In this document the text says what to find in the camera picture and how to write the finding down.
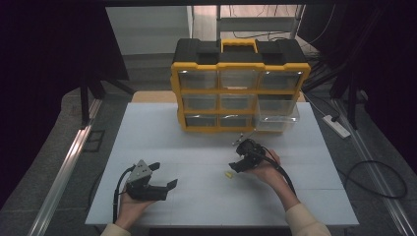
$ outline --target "black cable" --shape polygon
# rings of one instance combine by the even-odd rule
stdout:
[[[399,195],[397,195],[397,196],[390,196],[390,195],[385,195],[385,194],[381,194],[381,193],[379,193],[379,192],[377,192],[377,191],[375,191],[375,190],[372,190],[372,189],[370,189],[370,188],[368,188],[368,187],[365,187],[364,185],[362,185],[361,183],[359,183],[358,181],[356,181],[356,180],[354,180],[354,179],[352,179],[351,177],[350,177],[350,175],[352,174],[352,172],[353,172],[353,170],[356,168],[356,167],[358,167],[359,165],[362,165],[362,164],[369,164],[369,163],[373,163],[373,164],[380,164],[380,165],[383,165],[383,166],[385,166],[386,168],[388,168],[389,170],[391,170],[397,177],[398,177],[398,179],[399,179],[399,181],[401,182],[401,184],[402,184],[402,186],[403,186],[403,192],[401,193],[401,194],[399,194]],[[374,194],[374,195],[377,195],[377,196],[380,196],[380,197],[383,197],[383,198],[387,198],[387,199],[402,199],[402,198],[404,198],[406,195],[407,195],[407,193],[408,193],[408,188],[407,188],[407,184],[405,183],[405,181],[404,181],[404,179],[402,179],[402,177],[401,177],[401,175],[395,170],[395,169],[393,169],[392,167],[390,167],[389,165],[387,165],[387,164],[385,164],[385,163],[383,163],[383,162],[380,162],[380,161],[377,161],[377,160],[364,160],[364,161],[360,161],[360,162],[358,162],[358,163],[356,163],[356,164],[354,164],[350,169],[349,169],[349,171],[347,172],[347,174],[345,174],[345,173],[343,173],[341,170],[339,170],[338,168],[336,168],[336,170],[340,173],[340,174],[342,174],[344,177],[345,177],[345,179],[344,179],[344,182],[343,182],[343,188],[344,189],[346,189],[346,186],[347,186],[347,181],[351,181],[352,183],[354,183],[354,184],[356,184],[359,188],[361,188],[361,189],[363,189],[363,190],[365,190],[365,191],[367,191],[367,192],[369,192],[369,193],[371,193],[371,194]]]
[[[118,207],[119,207],[119,189],[120,189],[120,184],[122,183],[123,178],[125,177],[125,175],[129,172],[132,172],[135,169],[135,166],[132,166],[128,169],[125,170],[125,172],[123,172],[122,176],[120,176],[119,182],[117,183],[117,187],[114,190],[114,196],[113,196],[113,223],[116,222],[117,219],[117,211],[118,211]]]
[[[278,163],[278,161],[275,159],[275,157],[272,155],[272,153],[270,153],[270,151],[266,147],[261,146],[261,148],[264,149],[264,150],[266,150],[269,153],[270,157],[273,158],[273,160],[275,161],[275,163]]]
[[[267,32],[267,33],[260,33],[260,34],[253,34],[250,36],[238,36],[236,35],[235,31],[233,32],[233,35],[236,38],[251,38],[251,37],[257,37],[257,36],[266,36],[266,35],[271,35],[271,34],[278,34],[278,33],[285,33],[284,31],[275,31],[275,32]]]
[[[101,172],[97,175],[97,177],[95,177],[94,182],[92,183],[91,188],[89,189],[89,201],[87,203],[87,208],[86,211],[89,210],[89,208],[91,207],[92,204],[92,193],[94,192],[95,186],[98,183],[98,180],[100,179],[101,175],[104,173],[104,170],[101,170]]]
[[[322,99],[321,97],[315,96],[314,94],[309,93],[309,95],[321,100],[322,102],[324,102],[325,104],[327,104],[331,109],[333,109],[333,111],[335,111],[337,113],[336,116],[333,116],[331,118],[331,121],[334,122],[336,121],[339,117],[340,117],[340,112],[338,112],[332,105],[330,105],[326,100]]]
[[[294,195],[297,196],[297,194],[295,193],[294,186],[292,185],[292,181],[289,178],[289,175],[285,172],[285,170],[277,162],[273,161],[272,159],[270,159],[270,158],[268,158],[264,155],[258,154],[254,151],[251,151],[251,150],[248,150],[248,153],[250,153],[252,155],[255,155],[258,158],[261,158],[261,159],[269,162],[284,177],[284,179],[287,182],[287,184],[288,184],[289,188],[291,189],[292,193],[294,193]]]

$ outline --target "cable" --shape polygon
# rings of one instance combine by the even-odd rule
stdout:
[[[330,105],[327,101],[325,101],[324,99],[322,99],[321,97],[315,96],[314,94],[311,94],[311,96],[321,100],[322,102],[324,102],[325,104],[327,104],[331,109],[333,109],[333,111],[335,111],[337,113],[337,118],[340,116],[340,112],[338,112],[332,105]]]
[[[270,157],[273,158],[273,160],[275,161],[275,163],[278,163],[278,161],[275,159],[275,157],[272,155],[272,153],[270,153],[270,151],[266,147],[261,146],[261,148],[264,149],[264,150],[266,150],[269,153]]]
[[[257,17],[258,16],[260,16],[264,11],[265,11],[265,7],[266,7],[267,5],[264,5],[264,7],[263,7],[263,9],[262,9],[262,11],[257,15]]]
[[[117,187],[114,190],[114,196],[113,196],[113,223],[116,222],[117,219],[117,212],[118,212],[118,206],[119,206],[119,189],[120,184],[122,183],[123,178],[128,172],[132,172],[135,169],[136,165],[133,165],[132,167],[128,168],[123,172],[122,176],[120,176],[119,182],[117,183]]]
[[[101,175],[104,173],[104,170],[101,170],[101,172],[95,177],[94,182],[92,183],[91,189],[89,189],[89,201],[87,203],[86,211],[89,210],[92,204],[92,193],[95,189],[95,185],[98,183],[98,180],[100,179]]]
[[[309,100],[309,102],[310,102],[310,104],[312,104],[320,113],[322,113],[323,114],[323,116],[326,116],[325,115],[325,113],[321,110],[321,109],[319,109],[319,107],[317,107],[315,104],[314,104],[314,102],[312,102],[312,100],[307,96],[307,94],[306,93],[304,93],[304,95],[306,96],[306,98],[307,98],[307,100]]]
[[[278,34],[278,33],[285,33],[284,31],[275,31],[275,32],[267,32],[267,33],[260,33],[260,34],[253,34],[250,36],[237,36],[235,31],[233,32],[233,35],[236,38],[251,38],[251,37],[257,37],[257,36],[265,36],[265,35],[271,35],[271,34]]]
[[[297,196],[297,194],[295,193],[294,186],[292,185],[292,181],[289,178],[289,175],[285,172],[285,170],[277,162],[273,161],[272,159],[270,159],[270,158],[268,158],[264,155],[258,154],[254,151],[251,151],[251,150],[248,150],[248,153],[250,153],[252,155],[255,155],[255,156],[269,162],[284,177],[284,179],[287,182],[287,184],[288,184],[289,188],[291,189],[292,193],[294,193],[294,195]]]
[[[334,13],[334,9],[336,8],[336,5],[333,5],[333,8],[331,9],[331,13],[330,13],[330,17],[328,18],[328,23],[326,24],[325,28],[323,29],[322,33],[320,33],[320,35],[318,37],[316,37],[314,40],[307,42],[306,44],[302,45],[301,47],[304,47],[306,45],[311,44],[312,42],[316,41],[317,39],[319,39],[323,33],[325,33],[325,31],[328,29],[328,25],[330,24],[331,18],[333,17],[333,13]]]
[[[372,190],[372,189],[370,189],[370,188],[368,188],[368,187],[363,186],[361,183],[359,183],[358,181],[356,181],[356,180],[354,180],[354,179],[352,179],[352,178],[350,177],[350,175],[352,174],[353,170],[354,170],[356,167],[358,167],[359,165],[362,165],[362,164],[370,164],[370,163],[373,163],[373,164],[380,164],[380,165],[382,165],[382,166],[384,166],[384,167],[388,168],[389,170],[391,170],[391,171],[392,171],[392,173],[394,173],[394,174],[398,177],[399,181],[401,182],[401,184],[402,184],[402,186],[403,186],[403,187],[402,187],[403,192],[402,192],[401,194],[397,195],[397,196],[390,196],[390,195],[381,194],[381,193],[379,193],[379,192],[377,192],[377,191],[375,191],[375,190]],[[408,193],[407,184],[405,183],[404,179],[402,179],[401,175],[400,175],[397,171],[395,171],[395,169],[393,169],[392,167],[390,167],[389,165],[387,165],[387,164],[385,164],[385,163],[383,163],[383,162],[377,161],[377,160],[364,160],[364,161],[360,161],[360,162],[358,162],[358,163],[354,164],[354,165],[353,165],[353,166],[349,169],[349,171],[347,172],[347,174],[343,173],[343,172],[342,172],[341,170],[339,170],[338,168],[336,168],[336,170],[337,170],[340,174],[342,174],[342,175],[345,177],[344,182],[343,182],[343,188],[344,188],[344,189],[346,189],[346,186],[347,186],[347,181],[349,181],[349,180],[350,180],[351,182],[353,182],[354,184],[356,184],[359,188],[361,188],[361,189],[363,189],[363,190],[365,190],[365,191],[367,191],[367,192],[369,192],[369,193],[371,193],[371,194],[374,194],[374,195],[377,195],[377,196],[380,196],[380,197],[383,197],[383,198],[387,198],[387,199],[402,199],[402,198],[404,198],[404,197],[407,195],[407,193]]]

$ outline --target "gray floor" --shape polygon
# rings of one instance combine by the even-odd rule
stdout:
[[[130,81],[122,83],[136,90],[170,90],[169,66],[171,61],[169,58],[170,55],[125,57]],[[92,130],[96,135],[99,132],[104,132],[104,136],[101,142],[91,141],[86,144],[45,235],[98,235],[95,228],[84,225],[84,222],[88,214],[90,200],[94,195],[96,187],[94,182],[99,180],[100,173],[107,163],[126,105],[132,98],[126,92],[108,83],[103,82],[103,85],[107,95],[103,99]],[[334,111],[327,104],[312,96],[313,94],[329,101],[329,86],[323,85],[315,88],[307,95],[325,114],[333,115]],[[78,90],[74,90],[63,97],[62,111],[48,140],[25,178],[0,210],[0,235],[28,235],[43,200],[80,129],[79,94]],[[335,166],[343,172],[347,172],[353,164],[362,160],[353,145],[353,140],[341,139],[322,121],[323,114],[316,109],[314,111]],[[417,228],[416,174],[372,122],[364,105],[358,104],[356,111],[358,132],[365,141],[373,159],[396,169],[407,183],[408,194],[399,202],[413,227]],[[396,193],[400,192],[400,185],[395,176],[384,168],[381,171],[387,177],[388,185]],[[352,178],[361,181],[370,188],[374,187],[367,167],[359,167],[352,173]],[[401,235],[387,210],[387,203],[381,197],[369,194],[351,182],[347,184],[346,192],[360,225],[347,229],[331,228],[330,231],[333,235]],[[163,235],[167,232],[151,230],[149,234]]]

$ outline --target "power strip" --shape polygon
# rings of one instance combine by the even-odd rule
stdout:
[[[343,126],[341,126],[337,121],[332,122],[331,116],[327,115],[323,117],[323,120],[335,131],[338,135],[340,135],[341,138],[346,138],[350,136],[350,133],[344,129]]]

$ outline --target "white table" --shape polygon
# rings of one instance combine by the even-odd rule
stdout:
[[[283,134],[251,137],[273,148],[298,198],[328,226],[358,225],[309,103],[298,102],[300,121]],[[143,227],[287,226],[273,190],[246,173],[230,171],[240,160],[232,142],[238,133],[186,133],[176,103],[130,103],[89,211],[86,224],[112,221],[113,191],[125,169],[143,159],[160,162],[149,181],[165,186],[178,179],[166,201],[150,206],[137,222]]]

